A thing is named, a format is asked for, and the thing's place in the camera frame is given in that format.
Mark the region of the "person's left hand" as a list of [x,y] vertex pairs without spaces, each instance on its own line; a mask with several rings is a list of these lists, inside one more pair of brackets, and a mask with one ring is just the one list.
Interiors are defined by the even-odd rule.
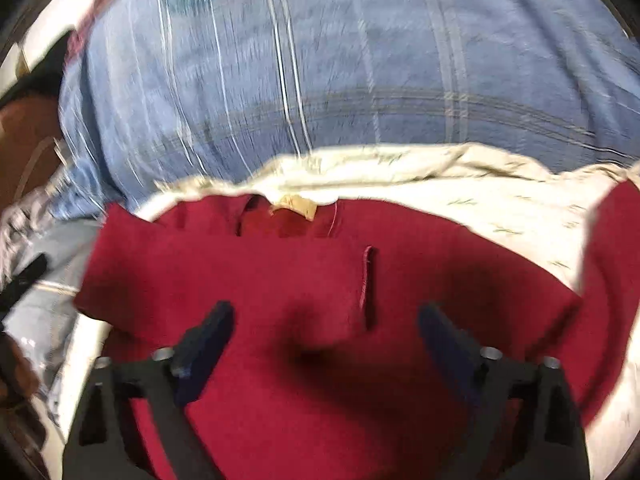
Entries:
[[17,342],[1,333],[1,408],[14,408],[29,400],[39,388],[32,363]]

